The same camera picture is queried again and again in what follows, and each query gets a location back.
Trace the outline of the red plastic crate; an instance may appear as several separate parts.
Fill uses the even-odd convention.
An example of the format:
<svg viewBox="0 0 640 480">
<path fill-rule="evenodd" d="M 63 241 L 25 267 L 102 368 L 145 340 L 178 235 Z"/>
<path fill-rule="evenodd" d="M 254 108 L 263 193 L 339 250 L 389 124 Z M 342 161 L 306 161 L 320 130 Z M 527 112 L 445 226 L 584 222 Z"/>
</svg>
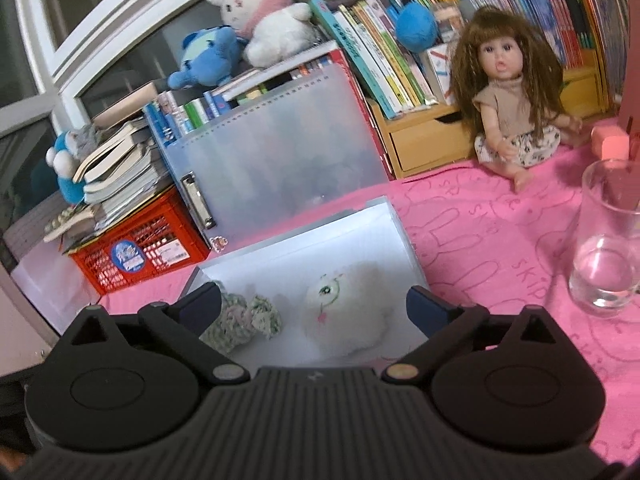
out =
<svg viewBox="0 0 640 480">
<path fill-rule="evenodd" d="M 209 255 L 176 188 L 160 195 L 70 256 L 99 295 L 157 278 Z"/>
</svg>

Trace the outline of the translucent plastic file case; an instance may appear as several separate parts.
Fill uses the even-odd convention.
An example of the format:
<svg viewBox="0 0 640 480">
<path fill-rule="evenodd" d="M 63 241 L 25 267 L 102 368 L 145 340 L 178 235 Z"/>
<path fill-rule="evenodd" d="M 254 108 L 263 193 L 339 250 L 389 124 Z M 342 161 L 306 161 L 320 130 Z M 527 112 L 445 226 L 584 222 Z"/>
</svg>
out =
<svg viewBox="0 0 640 480">
<path fill-rule="evenodd" d="M 338 64 L 282 84 L 160 151 L 214 252 L 388 179 L 367 104 Z"/>
</svg>

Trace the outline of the pink white bunny plush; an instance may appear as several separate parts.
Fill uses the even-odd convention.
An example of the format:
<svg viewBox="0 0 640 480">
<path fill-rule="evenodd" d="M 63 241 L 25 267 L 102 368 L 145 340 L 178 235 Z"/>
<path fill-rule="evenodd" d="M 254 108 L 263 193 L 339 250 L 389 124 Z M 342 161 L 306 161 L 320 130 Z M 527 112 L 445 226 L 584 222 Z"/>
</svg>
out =
<svg viewBox="0 0 640 480">
<path fill-rule="evenodd" d="M 306 2 L 295 0 L 207 0 L 222 22 L 246 41 L 245 61 L 267 68 L 317 44 Z"/>
</svg>

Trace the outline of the row of upright books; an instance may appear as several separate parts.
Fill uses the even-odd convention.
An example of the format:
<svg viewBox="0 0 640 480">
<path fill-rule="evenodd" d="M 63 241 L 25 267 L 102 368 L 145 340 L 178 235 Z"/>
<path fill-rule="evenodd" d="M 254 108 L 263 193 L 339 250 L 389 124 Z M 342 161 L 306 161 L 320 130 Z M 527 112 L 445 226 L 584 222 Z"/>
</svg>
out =
<svg viewBox="0 0 640 480">
<path fill-rule="evenodd" d="M 443 44 L 436 38 L 430 48 L 412 53 L 396 38 L 396 21 L 402 6 L 394 8 L 387 0 L 354 0 L 350 6 L 330 6 L 323 0 L 306 3 L 317 44 L 267 68 L 252 66 L 257 82 L 292 72 L 329 54 L 330 46 L 319 39 L 316 29 L 316 21 L 324 21 L 326 30 L 350 56 L 360 79 L 388 117 L 438 99 L 449 100 L 458 107 L 450 89 L 450 58 L 467 22 L 456 39 Z"/>
</svg>

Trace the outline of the green checkered fabric pouch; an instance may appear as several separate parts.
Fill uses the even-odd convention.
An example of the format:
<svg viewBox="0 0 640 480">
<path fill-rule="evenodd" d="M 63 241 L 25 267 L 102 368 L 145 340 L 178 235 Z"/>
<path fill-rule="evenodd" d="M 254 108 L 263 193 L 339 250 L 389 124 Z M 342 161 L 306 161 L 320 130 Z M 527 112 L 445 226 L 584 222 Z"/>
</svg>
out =
<svg viewBox="0 0 640 480">
<path fill-rule="evenodd" d="M 267 339 L 282 332 L 283 321 L 278 309 L 264 296 L 251 300 L 227 292 L 224 284 L 215 281 L 221 292 L 218 318 L 200 336 L 200 341 L 228 356 L 235 348 L 248 344 L 256 335 Z"/>
</svg>

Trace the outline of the white fluffy plush toy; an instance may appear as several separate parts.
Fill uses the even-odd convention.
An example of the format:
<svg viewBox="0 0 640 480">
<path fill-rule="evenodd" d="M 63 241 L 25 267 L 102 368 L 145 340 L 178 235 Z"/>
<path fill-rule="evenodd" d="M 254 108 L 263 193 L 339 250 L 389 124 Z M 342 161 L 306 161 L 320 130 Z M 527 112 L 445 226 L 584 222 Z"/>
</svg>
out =
<svg viewBox="0 0 640 480">
<path fill-rule="evenodd" d="M 392 311 L 393 294 L 380 267 L 358 262 L 308 288 L 299 323 L 322 356 L 341 358 L 378 344 Z"/>
</svg>

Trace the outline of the grey shallow cardboard box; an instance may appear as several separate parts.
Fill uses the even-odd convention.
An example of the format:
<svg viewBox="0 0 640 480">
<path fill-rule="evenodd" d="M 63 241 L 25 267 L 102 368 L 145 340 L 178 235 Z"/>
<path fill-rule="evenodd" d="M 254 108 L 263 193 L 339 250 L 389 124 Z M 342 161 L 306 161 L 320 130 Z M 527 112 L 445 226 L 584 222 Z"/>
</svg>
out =
<svg viewBox="0 0 640 480">
<path fill-rule="evenodd" d="M 263 296 L 281 315 L 279 335 L 257 335 L 231 352 L 251 373 L 262 366 L 384 370 L 426 339 L 408 318 L 406 296 L 427 281 L 384 196 L 205 261 L 182 293 L 209 281 L 247 300 Z"/>
</svg>

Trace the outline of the wooden drawer book rack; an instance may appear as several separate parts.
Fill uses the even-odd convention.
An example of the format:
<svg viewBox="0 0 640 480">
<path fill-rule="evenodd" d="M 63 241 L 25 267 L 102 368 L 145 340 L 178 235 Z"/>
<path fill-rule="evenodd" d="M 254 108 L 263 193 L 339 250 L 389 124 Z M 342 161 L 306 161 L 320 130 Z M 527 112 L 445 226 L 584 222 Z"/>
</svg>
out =
<svg viewBox="0 0 640 480">
<path fill-rule="evenodd" d="M 562 102 L 566 110 L 590 122 L 608 114 L 597 51 L 582 51 L 585 65 L 564 70 Z M 396 119 L 384 117 L 375 100 L 368 101 L 378 127 L 383 162 L 395 179 L 461 162 L 474 156 L 471 135 L 463 128 L 457 107 L 437 104 Z"/>
</svg>

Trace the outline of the stack of books on crate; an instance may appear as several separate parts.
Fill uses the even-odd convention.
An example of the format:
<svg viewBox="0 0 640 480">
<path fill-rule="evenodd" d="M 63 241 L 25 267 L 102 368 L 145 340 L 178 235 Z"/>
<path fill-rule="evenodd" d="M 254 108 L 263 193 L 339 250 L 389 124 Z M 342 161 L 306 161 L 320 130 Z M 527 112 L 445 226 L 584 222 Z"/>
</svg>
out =
<svg viewBox="0 0 640 480">
<path fill-rule="evenodd" d="M 166 188 L 168 173 L 143 114 L 143 107 L 166 89 L 163 79 L 152 80 L 88 124 L 101 133 L 101 142 L 74 175 L 74 182 L 84 185 L 84 199 L 77 205 L 67 204 L 46 225 L 46 243 L 104 232 Z"/>
</svg>

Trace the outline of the brown haired baby doll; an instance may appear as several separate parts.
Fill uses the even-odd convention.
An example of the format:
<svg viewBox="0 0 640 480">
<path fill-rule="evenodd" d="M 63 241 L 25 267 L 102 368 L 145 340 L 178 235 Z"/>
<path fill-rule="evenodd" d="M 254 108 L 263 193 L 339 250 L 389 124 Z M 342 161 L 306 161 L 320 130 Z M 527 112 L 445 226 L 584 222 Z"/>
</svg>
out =
<svg viewBox="0 0 640 480">
<path fill-rule="evenodd" d="M 450 58 L 450 89 L 480 166 L 521 192 L 533 167 L 585 141 L 561 102 L 563 69 L 542 31 L 495 6 L 478 9 Z"/>
</svg>

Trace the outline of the blue cat plush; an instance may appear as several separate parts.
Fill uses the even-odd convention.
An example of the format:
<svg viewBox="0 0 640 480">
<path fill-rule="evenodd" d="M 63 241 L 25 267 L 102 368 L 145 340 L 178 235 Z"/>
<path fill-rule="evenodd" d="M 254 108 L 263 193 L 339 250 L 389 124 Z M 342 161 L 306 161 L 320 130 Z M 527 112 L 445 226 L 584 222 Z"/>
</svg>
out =
<svg viewBox="0 0 640 480">
<path fill-rule="evenodd" d="M 101 133 L 94 125 L 61 133 L 47 150 L 46 163 L 58 178 L 58 188 L 70 205 L 77 205 L 84 199 L 84 185 L 74 182 L 74 175 L 80 164 L 98 148 Z"/>
</svg>

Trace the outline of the pink bunny tablecloth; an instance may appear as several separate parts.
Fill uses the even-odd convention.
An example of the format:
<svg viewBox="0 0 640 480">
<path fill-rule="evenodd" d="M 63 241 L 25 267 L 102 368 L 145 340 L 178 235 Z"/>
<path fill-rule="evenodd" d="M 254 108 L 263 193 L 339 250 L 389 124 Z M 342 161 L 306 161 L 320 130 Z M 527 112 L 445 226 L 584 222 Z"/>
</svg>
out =
<svg viewBox="0 0 640 480">
<path fill-rule="evenodd" d="M 460 162 L 405 181 L 363 188 L 249 238 L 227 255 L 114 292 L 105 304 L 132 313 L 171 302 L 207 280 L 269 297 L 292 318 L 321 275 L 360 261 L 385 272 L 398 297 L 426 283 L 455 304 L 495 313 L 543 306 L 606 389 L 594 450 L 631 462 L 639 453 L 639 307 L 600 318 L 574 304 L 566 278 L 588 148 L 558 151 L 514 194 L 506 180 Z"/>
</svg>

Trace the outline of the clear drinking glass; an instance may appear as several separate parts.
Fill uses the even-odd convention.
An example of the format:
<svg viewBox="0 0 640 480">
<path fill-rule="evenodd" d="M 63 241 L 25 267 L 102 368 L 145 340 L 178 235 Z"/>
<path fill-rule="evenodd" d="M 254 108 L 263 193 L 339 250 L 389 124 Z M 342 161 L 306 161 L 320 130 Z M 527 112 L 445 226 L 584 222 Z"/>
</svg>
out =
<svg viewBox="0 0 640 480">
<path fill-rule="evenodd" d="M 639 164 L 598 160 L 582 174 L 568 289 L 575 304 L 613 316 L 639 287 Z"/>
</svg>

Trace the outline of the blue monster plush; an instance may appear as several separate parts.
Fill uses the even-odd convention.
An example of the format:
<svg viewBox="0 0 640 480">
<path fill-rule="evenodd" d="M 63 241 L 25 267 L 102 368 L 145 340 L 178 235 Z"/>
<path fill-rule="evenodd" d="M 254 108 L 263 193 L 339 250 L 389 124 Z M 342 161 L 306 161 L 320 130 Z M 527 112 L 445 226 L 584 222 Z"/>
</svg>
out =
<svg viewBox="0 0 640 480">
<path fill-rule="evenodd" d="M 190 32 L 182 40 L 180 70 L 167 78 L 168 87 L 219 87 L 238 72 L 247 41 L 227 25 Z"/>
</svg>

